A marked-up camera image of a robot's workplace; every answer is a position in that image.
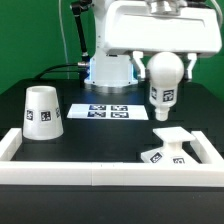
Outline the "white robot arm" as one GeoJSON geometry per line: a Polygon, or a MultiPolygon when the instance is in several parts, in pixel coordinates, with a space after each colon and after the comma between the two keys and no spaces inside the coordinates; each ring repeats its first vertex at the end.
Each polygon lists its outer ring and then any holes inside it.
{"type": "Polygon", "coordinates": [[[145,74],[141,58],[172,52],[190,61],[211,57],[222,47],[223,13],[216,0],[93,0],[95,53],[85,84],[120,92],[145,74]]]}

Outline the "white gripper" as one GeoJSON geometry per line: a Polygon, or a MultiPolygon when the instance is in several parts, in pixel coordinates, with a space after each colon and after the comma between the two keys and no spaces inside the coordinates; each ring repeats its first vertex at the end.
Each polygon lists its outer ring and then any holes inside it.
{"type": "Polygon", "coordinates": [[[191,80],[197,54],[212,56],[222,47],[213,9],[183,7],[178,16],[151,14],[144,1],[115,1],[104,17],[101,48],[109,55],[131,54],[140,80],[146,78],[144,54],[187,53],[184,79],[191,80]]]}

